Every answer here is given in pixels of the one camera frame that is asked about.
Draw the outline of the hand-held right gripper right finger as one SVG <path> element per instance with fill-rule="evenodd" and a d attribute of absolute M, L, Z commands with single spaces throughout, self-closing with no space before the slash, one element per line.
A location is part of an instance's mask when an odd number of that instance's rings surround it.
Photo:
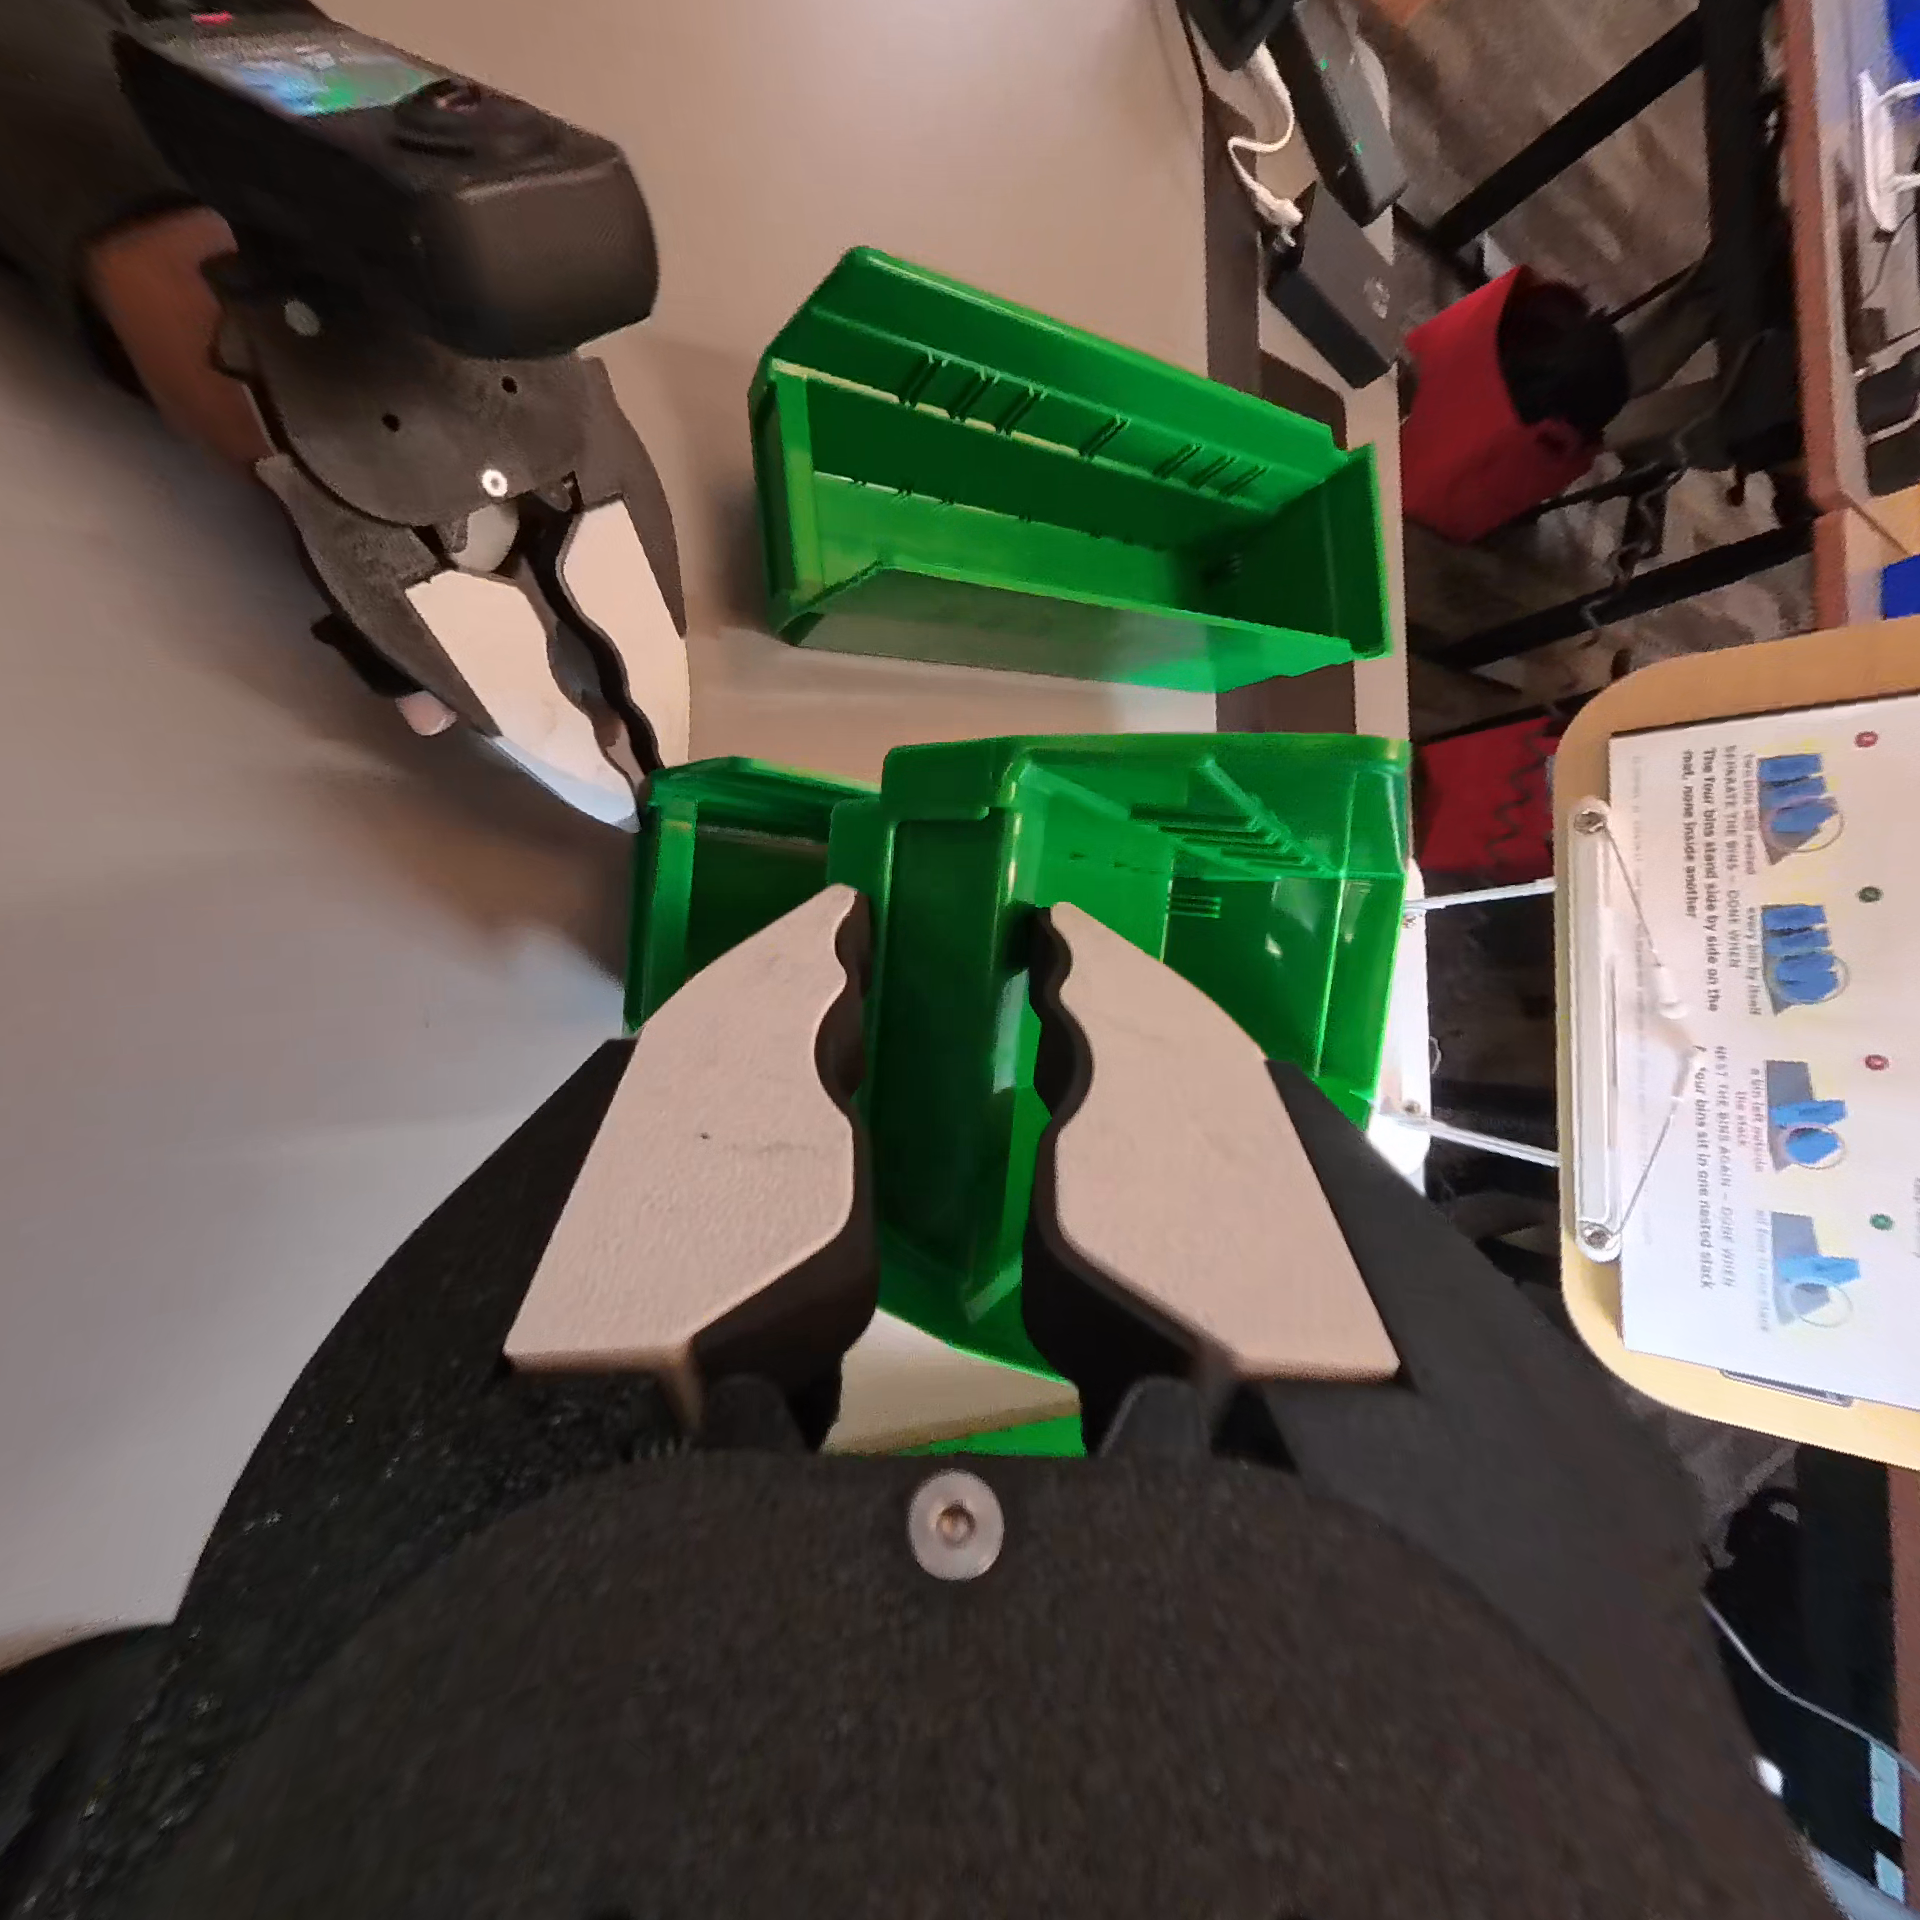
<path fill-rule="evenodd" d="M 1035 912 L 1043 1108 L 1022 1329 L 1104 1449 L 1166 1385 L 1210 1439 L 1254 1388 L 1380 1386 L 1401 1362 L 1277 1079 L 1208 992 L 1092 912 Z"/>

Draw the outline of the black power bank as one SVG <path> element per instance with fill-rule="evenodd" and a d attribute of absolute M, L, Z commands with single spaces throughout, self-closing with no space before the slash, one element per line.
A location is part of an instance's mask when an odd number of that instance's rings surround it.
<path fill-rule="evenodd" d="M 1406 172 L 1360 39 L 1332 2 L 1295 2 L 1265 45 L 1315 180 L 1355 227 L 1369 229 L 1400 201 Z"/>

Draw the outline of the green plastic bin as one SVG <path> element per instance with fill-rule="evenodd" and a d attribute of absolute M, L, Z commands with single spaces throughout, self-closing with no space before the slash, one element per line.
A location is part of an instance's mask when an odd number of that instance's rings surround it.
<path fill-rule="evenodd" d="M 748 394 L 794 649 L 1216 697 L 1391 651 L 1369 447 L 872 248 Z"/>
<path fill-rule="evenodd" d="M 749 757 L 657 772 L 636 815 L 622 1029 L 636 1034 L 718 956 L 827 884 L 839 809 L 875 782 Z"/>
<path fill-rule="evenodd" d="M 827 876 L 872 912 L 861 1114 L 879 1302 L 1066 1385 L 1023 1331 L 1043 1102 L 1032 926 L 1071 905 L 1265 1056 L 1313 1149 L 1371 1163 L 1410 855 L 1410 752 L 1347 735 L 1035 735 L 895 748 L 836 811 Z M 1355 1262 L 1351 1233 L 1347 1236 Z"/>

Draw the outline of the person's left hand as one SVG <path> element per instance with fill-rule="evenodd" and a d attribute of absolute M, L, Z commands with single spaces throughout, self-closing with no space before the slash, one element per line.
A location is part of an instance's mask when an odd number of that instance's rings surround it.
<path fill-rule="evenodd" d="M 232 251 L 203 204 L 145 214 L 83 255 L 83 289 L 155 417 L 182 442 L 252 476 L 273 447 L 248 389 L 216 361 L 222 308 L 203 268 Z"/>

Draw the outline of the black box device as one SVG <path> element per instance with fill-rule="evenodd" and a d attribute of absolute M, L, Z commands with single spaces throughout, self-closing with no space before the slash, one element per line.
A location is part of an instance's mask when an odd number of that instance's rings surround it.
<path fill-rule="evenodd" d="M 1264 294 L 1351 390 L 1395 371 L 1401 325 L 1390 260 L 1326 183 L 1298 201 L 1300 220 L 1264 251 Z"/>

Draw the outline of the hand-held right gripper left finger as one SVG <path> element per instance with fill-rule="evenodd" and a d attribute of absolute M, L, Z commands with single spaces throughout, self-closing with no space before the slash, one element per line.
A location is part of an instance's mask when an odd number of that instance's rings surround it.
<path fill-rule="evenodd" d="M 685 1428 L 756 1379 L 831 1424 L 879 1294 L 869 956 L 863 895 L 831 882 L 642 1022 L 502 1342 L 517 1375 L 642 1377 Z"/>

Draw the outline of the grey desk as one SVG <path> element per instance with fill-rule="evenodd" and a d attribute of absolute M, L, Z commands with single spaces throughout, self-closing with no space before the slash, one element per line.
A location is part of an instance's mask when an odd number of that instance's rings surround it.
<path fill-rule="evenodd" d="M 618 143 L 659 298 L 598 345 L 667 495 L 692 748 L 1198 732 L 1204 697 L 763 624 L 756 362 L 873 247 L 1223 383 L 1293 345 L 1230 251 L 1173 5 L 327 5 Z M 313 642 L 273 506 L 4 305 L 4 1662 L 167 1621 L 387 1254 L 618 1029 L 629 841 Z"/>

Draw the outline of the printed instruction sheet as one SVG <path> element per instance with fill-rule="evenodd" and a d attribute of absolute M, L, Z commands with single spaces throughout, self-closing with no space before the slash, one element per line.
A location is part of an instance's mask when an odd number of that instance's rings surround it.
<path fill-rule="evenodd" d="M 1915 694 L 1606 757 L 1621 1342 L 1915 1410 Z"/>

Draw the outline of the wooden clipboard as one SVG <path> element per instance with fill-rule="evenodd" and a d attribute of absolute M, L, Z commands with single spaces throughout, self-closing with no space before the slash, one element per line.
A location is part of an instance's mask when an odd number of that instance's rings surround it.
<path fill-rule="evenodd" d="M 1616 1163 L 1608 979 L 1626 882 L 1601 875 L 1616 867 L 1604 820 L 1613 739 L 1902 699 L 1915 684 L 1914 617 L 1661 660 L 1589 701 L 1561 739 L 1551 776 L 1559 1287 L 1571 1331 L 1616 1382 L 1659 1408 L 1908 1474 L 1917 1468 L 1911 1408 L 1822 1403 L 1772 1379 L 1626 1348 L 1618 1257 L 1628 1183 Z"/>

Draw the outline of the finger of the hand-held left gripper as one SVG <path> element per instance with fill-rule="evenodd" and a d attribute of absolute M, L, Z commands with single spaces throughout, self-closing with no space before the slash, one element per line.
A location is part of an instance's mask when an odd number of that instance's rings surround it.
<path fill-rule="evenodd" d="M 478 728 L 497 757 L 590 820 L 636 829 L 636 784 L 564 691 L 547 631 L 521 588 L 442 571 L 407 586 L 404 601 L 481 711 Z"/>
<path fill-rule="evenodd" d="M 643 770 L 685 763 L 685 637 L 623 500 L 576 513 L 556 582 Z"/>

